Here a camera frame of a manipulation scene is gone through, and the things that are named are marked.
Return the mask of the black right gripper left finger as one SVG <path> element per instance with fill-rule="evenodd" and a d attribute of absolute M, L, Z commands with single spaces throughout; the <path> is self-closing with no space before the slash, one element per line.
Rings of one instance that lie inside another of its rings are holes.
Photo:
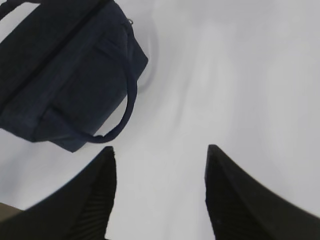
<path fill-rule="evenodd" d="M 0 223 L 2 240 L 104 240 L 117 189 L 114 149 L 107 146 L 73 179 Z"/>

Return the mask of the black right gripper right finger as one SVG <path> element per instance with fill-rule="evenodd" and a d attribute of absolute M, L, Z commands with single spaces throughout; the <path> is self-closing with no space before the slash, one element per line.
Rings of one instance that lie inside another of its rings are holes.
<path fill-rule="evenodd" d="M 217 240 L 318 240 L 320 219 L 260 184 L 217 145 L 207 149 L 205 203 Z"/>

